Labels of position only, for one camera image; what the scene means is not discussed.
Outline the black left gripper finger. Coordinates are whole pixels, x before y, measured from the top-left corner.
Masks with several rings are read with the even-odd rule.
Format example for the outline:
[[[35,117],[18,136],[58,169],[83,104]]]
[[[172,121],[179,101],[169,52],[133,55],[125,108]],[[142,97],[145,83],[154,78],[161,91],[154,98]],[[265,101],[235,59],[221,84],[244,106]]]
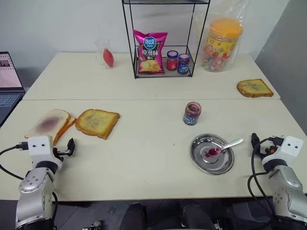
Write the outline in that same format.
[[[67,144],[67,155],[68,156],[72,156],[75,150],[75,143],[74,143],[74,139],[71,138]]]

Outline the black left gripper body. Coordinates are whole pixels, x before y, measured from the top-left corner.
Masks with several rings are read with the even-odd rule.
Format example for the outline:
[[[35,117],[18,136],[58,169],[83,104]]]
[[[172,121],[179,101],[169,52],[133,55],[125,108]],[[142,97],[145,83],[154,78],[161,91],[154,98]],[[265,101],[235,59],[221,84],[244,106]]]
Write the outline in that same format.
[[[58,150],[57,148],[53,148],[53,155],[60,161],[64,161],[64,156],[70,156],[70,149]]]

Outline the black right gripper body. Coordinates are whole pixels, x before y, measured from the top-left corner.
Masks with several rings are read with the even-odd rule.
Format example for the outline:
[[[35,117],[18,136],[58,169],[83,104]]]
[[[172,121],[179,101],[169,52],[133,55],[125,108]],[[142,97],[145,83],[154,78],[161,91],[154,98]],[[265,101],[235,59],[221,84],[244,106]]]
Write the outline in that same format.
[[[284,138],[281,137],[269,137],[269,138],[265,138],[264,140],[260,141],[260,147],[261,144],[265,143],[265,142],[270,142],[271,145],[267,148],[265,148],[264,153],[260,152],[260,156],[269,156],[274,154],[278,147],[280,147],[282,145],[284,141]]]

